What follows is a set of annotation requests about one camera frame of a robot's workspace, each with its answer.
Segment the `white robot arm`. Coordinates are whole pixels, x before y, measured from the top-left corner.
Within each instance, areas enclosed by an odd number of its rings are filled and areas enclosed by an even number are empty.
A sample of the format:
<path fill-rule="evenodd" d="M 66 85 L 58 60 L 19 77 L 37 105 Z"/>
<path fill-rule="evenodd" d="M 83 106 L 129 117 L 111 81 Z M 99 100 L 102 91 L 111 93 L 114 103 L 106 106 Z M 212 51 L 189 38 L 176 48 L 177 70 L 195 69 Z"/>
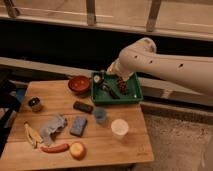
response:
<path fill-rule="evenodd" d="M 155 42 L 142 38 L 125 47 L 107 73 L 128 80 L 143 72 L 196 92 L 213 96 L 213 57 L 157 54 Z"/>

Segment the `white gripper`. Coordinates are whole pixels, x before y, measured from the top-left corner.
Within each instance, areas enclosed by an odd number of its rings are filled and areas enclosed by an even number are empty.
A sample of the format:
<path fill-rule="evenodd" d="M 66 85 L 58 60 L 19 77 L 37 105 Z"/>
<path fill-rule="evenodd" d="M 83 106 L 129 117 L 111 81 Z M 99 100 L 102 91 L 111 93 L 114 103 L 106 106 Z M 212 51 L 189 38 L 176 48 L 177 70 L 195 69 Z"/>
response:
<path fill-rule="evenodd" d="M 121 77 L 124 81 L 129 79 L 129 75 L 126 72 L 125 68 L 120 64 L 118 60 L 115 60 L 107 69 L 109 75 L 117 75 Z"/>

